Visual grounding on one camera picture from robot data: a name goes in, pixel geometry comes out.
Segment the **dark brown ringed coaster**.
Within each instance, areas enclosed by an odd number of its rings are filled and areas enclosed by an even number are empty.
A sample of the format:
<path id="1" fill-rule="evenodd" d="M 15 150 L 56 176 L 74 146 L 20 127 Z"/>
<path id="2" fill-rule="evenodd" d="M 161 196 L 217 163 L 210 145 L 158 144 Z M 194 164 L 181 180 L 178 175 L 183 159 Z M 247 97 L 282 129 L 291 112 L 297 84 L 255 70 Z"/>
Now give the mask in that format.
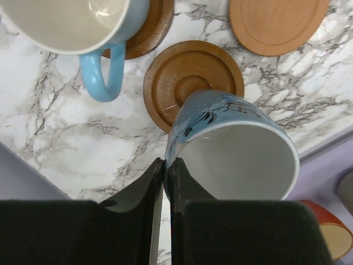
<path id="1" fill-rule="evenodd" d="M 151 119 L 169 133 L 187 97 L 207 89 L 243 97 L 242 73 L 224 49 L 190 40 L 168 47 L 153 60 L 145 74 L 143 97 Z"/>

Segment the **large blue mug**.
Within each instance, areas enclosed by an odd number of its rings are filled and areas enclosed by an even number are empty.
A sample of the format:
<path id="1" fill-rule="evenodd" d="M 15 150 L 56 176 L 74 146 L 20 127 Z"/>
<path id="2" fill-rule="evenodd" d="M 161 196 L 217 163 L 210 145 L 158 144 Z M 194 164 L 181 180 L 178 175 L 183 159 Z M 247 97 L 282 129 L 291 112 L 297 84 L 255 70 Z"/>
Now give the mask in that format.
<path id="1" fill-rule="evenodd" d="M 285 131 L 255 105 L 217 90 L 196 91 L 180 108 L 168 135 L 165 185 L 179 158 L 220 200 L 284 200 L 299 174 Z"/>

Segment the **grey white mug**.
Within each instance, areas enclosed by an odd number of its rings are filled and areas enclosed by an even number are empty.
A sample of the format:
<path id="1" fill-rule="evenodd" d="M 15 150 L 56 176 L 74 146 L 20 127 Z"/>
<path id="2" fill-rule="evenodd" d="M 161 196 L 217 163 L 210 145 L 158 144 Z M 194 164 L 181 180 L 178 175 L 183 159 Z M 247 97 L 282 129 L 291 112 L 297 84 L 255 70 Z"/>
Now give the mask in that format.
<path id="1" fill-rule="evenodd" d="M 353 173 L 350 172 L 341 177 L 337 189 L 337 196 L 339 197 L 343 206 L 352 215 L 353 213 Z"/>

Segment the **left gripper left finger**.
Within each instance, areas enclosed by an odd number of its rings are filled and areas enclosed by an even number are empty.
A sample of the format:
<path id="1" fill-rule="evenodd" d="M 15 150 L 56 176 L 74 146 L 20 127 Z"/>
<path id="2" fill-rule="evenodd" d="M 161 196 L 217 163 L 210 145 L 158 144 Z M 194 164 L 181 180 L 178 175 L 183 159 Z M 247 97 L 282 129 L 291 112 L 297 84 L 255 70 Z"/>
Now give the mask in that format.
<path id="1" fill-rule="evenodd" d="M 91 200 L 1 201 L 2 264 L 156 264 L 164 161 Z"/>

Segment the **light wooden coaster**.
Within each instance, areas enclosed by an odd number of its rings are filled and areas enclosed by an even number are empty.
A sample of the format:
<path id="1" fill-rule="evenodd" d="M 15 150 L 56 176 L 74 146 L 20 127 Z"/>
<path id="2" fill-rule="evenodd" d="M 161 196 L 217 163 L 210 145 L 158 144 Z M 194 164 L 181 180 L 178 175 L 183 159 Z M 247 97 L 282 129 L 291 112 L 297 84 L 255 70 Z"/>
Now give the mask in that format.
<path id="1" fill-rule="evenodd" d="M 302 46 L 326 16 L 329 1 L 229 1 L 229 22 L 238 41 L 262 56 Z"/>

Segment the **cream white mug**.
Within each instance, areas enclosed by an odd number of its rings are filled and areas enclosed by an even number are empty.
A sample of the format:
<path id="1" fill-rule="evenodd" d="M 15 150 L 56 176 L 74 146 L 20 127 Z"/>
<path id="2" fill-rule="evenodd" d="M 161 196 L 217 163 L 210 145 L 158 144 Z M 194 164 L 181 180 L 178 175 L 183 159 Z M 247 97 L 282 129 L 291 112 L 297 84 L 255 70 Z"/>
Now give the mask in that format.
<path id="1" fill-rule="evenodd" d="M 1 10 L 35 45 L 77 55 L 87 92 L 115 100 L 124 77 L 126 43 L 143 26 L 149 1 L 1 1 Z"/>

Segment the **dark brown grooved coaster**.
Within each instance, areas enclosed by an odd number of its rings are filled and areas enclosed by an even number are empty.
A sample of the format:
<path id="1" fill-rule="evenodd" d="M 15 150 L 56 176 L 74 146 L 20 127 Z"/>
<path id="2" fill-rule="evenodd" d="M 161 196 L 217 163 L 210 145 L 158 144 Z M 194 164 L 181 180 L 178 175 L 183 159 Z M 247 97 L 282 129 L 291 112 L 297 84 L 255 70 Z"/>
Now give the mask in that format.
<path id="1" fill-rule="evenodd" d="M 174 14 L 174 1 L 132 1 L 142 4 L 146 15 L 139 31 L 126 43 L 125 59 L 135 59 L 154 50 L 165 38 Z"/>

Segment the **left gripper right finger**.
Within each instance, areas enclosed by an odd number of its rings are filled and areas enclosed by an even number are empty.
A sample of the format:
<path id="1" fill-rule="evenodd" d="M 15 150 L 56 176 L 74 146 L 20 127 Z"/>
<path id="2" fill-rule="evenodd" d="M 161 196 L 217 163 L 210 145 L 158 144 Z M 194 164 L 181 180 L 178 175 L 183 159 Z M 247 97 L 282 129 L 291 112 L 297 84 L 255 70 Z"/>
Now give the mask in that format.
<path id="1" fill-rule="evenodd" d="M 172 264 L 332 264 L 299 202 L 217 200 L 176 159 L 168 174 Z"/>

